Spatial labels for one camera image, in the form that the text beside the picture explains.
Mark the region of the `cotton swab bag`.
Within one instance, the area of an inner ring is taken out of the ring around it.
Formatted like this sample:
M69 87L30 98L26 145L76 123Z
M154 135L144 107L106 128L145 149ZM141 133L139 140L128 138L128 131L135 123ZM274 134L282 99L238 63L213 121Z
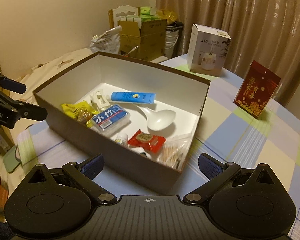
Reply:
M191 141L191 133L168 138L159 151L157 162L180 171Z

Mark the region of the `white plastic clip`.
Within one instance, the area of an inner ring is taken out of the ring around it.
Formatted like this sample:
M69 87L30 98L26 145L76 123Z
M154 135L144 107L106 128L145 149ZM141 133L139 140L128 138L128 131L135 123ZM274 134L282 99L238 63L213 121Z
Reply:
M103 89L97 90L90 95L90 102L93 109L99 111L100 113L111 107L111 104L104 96Z

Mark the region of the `white plastic rice spoon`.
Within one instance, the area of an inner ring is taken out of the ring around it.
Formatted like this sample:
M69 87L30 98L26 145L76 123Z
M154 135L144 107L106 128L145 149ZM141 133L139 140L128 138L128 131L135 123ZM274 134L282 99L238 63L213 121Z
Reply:
M144 113L147 119L147 127L153 131L161 131L168 128L176 117L175 111L165 109L160 111L154 111L147 107L138 108Z

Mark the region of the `blue cream tube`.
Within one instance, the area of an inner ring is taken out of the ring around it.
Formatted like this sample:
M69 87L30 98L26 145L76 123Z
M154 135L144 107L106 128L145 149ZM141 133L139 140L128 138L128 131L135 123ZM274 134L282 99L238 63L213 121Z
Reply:
M145 92L113 92L110 96L112 102L153 104L155 101L155 93Z

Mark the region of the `cartoon print bed sheet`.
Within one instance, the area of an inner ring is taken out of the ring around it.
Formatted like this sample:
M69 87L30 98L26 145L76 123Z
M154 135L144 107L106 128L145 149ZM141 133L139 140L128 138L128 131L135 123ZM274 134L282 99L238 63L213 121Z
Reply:
M92 52L88 48L76 50L70 53L66 53L63 56L54 59L48 63L43 64L41 67L33 67L28 74L26 74L19 81L24 83L27 90L24 94L18 94L15 92L10 93L10 97L14 100L25 101L37 105L33 91L41 84L52 78L59 72L65 70L72 64L80 61L81 59L91 55Z

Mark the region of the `small white pill bottle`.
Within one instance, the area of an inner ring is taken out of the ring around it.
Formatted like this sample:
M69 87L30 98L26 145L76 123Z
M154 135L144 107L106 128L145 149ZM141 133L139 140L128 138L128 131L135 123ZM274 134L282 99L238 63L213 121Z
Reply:
M115 139L115 142L121 146L128 145L128 135L126 133L118 133Z

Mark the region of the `yellow snack packet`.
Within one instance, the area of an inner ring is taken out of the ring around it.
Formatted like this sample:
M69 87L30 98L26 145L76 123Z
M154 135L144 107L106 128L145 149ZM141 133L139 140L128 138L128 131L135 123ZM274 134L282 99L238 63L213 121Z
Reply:
M86 126L89 125L93 116L99 114L99 111L94 109L86 101L81 101L76 104L63 103L61 104L61 108L68 117Z

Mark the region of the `blue floss pick box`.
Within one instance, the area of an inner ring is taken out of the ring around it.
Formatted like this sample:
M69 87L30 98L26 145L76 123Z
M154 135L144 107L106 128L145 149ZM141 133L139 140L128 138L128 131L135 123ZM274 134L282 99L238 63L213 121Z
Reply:
M130 113L115 104L101 113L94 115L90 121L93 131L105 137L111 137L129 123Z

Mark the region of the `red candy packet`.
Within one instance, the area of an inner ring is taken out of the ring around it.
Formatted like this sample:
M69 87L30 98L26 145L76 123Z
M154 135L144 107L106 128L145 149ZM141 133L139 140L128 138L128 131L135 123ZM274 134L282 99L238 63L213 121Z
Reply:
M157 154L164 143L165 137L158 135L143 133L140 129L128 140L128 145L134 147L141 147L144 150Z

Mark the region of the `brown storage box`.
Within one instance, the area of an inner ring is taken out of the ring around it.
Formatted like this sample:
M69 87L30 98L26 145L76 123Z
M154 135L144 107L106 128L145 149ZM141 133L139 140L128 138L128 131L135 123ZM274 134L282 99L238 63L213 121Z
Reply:
M47 124L84 153L149 190L183 172L210 81L160 64L95 53L34 90Z

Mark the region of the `red gift box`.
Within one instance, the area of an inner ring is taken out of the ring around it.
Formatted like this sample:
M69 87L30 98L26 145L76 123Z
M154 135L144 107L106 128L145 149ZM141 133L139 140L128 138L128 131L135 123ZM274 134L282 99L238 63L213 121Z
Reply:
M281 78L253 61L234 99L234 104L258 119L273 96Z

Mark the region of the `white humidifier box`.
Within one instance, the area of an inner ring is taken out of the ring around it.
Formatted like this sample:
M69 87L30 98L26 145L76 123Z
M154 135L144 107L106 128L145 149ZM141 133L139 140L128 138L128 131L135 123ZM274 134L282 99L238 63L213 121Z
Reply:
M190 72L220 76L231 37L223 30L193 24L187 65Z

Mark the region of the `brown cardboard carton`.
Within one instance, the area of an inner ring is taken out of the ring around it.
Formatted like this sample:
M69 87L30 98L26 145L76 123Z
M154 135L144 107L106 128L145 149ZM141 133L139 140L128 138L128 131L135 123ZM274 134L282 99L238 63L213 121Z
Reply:
M136 50L128 56L152 61L162 56L165 51L166 20L142 22L119 21L122 27L120 32L120 51L127 54L135 47Z

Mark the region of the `green tissue packs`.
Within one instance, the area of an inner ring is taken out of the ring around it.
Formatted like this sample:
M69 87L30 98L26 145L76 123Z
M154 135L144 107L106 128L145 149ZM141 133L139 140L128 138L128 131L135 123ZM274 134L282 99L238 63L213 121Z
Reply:
M141 22L159 20L160 17L157 14L157 8L153 7L140 7Z

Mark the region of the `beige curtain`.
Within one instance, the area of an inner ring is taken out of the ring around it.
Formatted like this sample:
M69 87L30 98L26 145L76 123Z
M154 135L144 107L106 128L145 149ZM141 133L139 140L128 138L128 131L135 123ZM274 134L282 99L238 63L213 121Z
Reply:
M281 79L273 98L289 103L300 83L300 0L156 0L178 14L184 29L178 54L189 48L193 24L226 31L225 68L245 77L252 61Z

